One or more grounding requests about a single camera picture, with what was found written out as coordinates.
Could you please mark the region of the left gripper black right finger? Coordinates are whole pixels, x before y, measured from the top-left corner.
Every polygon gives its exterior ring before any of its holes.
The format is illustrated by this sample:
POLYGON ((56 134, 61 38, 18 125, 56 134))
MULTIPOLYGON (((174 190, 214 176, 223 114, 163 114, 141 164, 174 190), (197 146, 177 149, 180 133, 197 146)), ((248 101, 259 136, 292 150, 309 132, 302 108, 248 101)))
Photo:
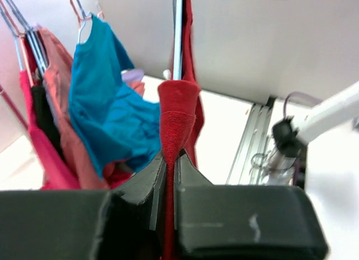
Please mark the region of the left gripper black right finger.
POLYGON ((174 165, 178 259, 324 259, 328 244, 294 186, 214 185, 182 150, 174 165))

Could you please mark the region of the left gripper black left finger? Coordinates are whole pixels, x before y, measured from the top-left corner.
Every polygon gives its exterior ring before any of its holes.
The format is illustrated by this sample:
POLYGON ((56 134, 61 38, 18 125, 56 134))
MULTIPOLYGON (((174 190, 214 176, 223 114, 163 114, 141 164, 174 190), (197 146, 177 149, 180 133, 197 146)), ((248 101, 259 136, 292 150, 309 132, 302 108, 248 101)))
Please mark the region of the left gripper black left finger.
POLYGON ((159 259, 162 153, 113 190, 1 192, 2 259, 159 259))

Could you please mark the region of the dark red t-shirt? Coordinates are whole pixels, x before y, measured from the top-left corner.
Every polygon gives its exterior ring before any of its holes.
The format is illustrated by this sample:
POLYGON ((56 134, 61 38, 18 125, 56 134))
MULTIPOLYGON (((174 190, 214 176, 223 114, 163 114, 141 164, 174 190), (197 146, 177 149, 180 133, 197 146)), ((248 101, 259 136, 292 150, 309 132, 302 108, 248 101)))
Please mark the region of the dark red t-shirt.
POLYGON ((160 98, 160 141, 167 163, 163 259, 174 257, 174 164, 182 149, 196 164, 195 144, 204 124, 200 87, 192 56, 192 6, 183 1, 183 78, 167 80, 158 88, 160 98))

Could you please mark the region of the light blue wire hanger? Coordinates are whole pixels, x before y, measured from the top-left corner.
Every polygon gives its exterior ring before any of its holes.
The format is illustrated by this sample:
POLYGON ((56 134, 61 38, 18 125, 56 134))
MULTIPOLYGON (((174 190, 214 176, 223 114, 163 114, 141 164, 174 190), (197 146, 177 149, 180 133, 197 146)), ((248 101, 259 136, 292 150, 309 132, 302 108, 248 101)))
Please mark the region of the light blue wire hanger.
POLYGON ((182 79, 182 15, 183 0, 173 0, 173 23, 174 23, 174 45, 173 45, 173 71, 172 79, 182 79))

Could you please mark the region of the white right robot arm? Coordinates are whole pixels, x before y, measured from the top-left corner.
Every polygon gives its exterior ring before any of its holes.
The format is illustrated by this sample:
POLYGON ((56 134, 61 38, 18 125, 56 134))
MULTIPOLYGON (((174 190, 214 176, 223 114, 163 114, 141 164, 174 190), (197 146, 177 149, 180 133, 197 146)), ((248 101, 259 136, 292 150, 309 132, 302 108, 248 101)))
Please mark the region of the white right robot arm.
POLYGON ((285 158, 296 158, 318 136, 356 117, 358 82, 317 104, 304 117, 286 117, 273 125, 275 151, 285 158))

